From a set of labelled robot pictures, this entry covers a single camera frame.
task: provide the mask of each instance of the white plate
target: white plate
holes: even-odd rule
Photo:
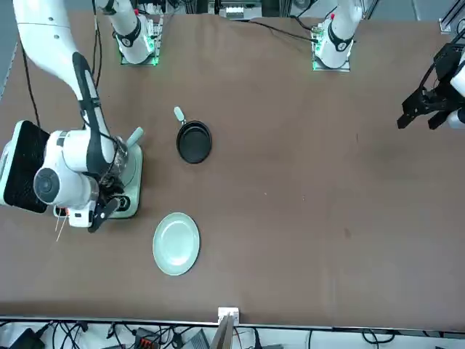
[[[197,225],[184,213],[168,214],[153,236],[153,258],[164,273],[177,276],[194,265],[201,246]]]

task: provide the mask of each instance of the plate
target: plate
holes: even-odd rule
[[[192,218],[181,212],[168,214],[155,230],[153,258],[165,274],[182,275],[194,265],[200,242]]]

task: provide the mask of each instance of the black frying pan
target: black frying pan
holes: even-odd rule
[[[200,121],[186,122],[180,107],[174,108],[174,115],[182,124],[176,139],[178,153],[189,164],[201,163],[211,151],[209,128]]]

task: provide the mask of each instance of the metal clamp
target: metal clamp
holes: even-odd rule
[[[230,349],[234,326],[239,325],[239,308],[218,308],[218,322],[210,349]]]

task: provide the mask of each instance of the pan handle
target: pan handle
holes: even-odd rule
[[[186,123],[186,118],[184,117],[184,113],[182,112],[181,108],[176,106],[174,107],[173,111],[174,111],[174,115],[179,120],[181,125],[184,125]]]

